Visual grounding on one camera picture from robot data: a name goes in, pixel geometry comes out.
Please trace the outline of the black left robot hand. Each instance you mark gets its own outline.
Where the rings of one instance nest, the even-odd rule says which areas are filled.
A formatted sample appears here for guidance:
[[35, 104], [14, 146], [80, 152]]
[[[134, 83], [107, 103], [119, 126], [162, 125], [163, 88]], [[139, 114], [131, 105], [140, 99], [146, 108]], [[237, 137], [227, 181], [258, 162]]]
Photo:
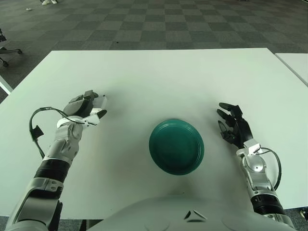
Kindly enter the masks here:
[[107, 113], [107, 97], [99, 96], [93, 90], [73, 98], [64, 108], [64, 118], [81, 124], [83, 127], [99, 124], [101, 118]]

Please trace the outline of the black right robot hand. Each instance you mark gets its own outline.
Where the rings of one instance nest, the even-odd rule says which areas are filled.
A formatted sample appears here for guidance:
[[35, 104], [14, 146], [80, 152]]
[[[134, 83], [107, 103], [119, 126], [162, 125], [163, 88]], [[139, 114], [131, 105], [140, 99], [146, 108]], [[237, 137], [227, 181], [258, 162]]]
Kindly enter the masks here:
[[238, 149], [244, 148], [244, 143], [253, 139], [253, 134], [248, 122], [243, 118], [239, 105], [219, 103], [219, 107], [230, 112], [227, 114], [221, 109], [217, 109], [217, 114], [224, 120], [224, 123], [218, 121], [222, 138]]

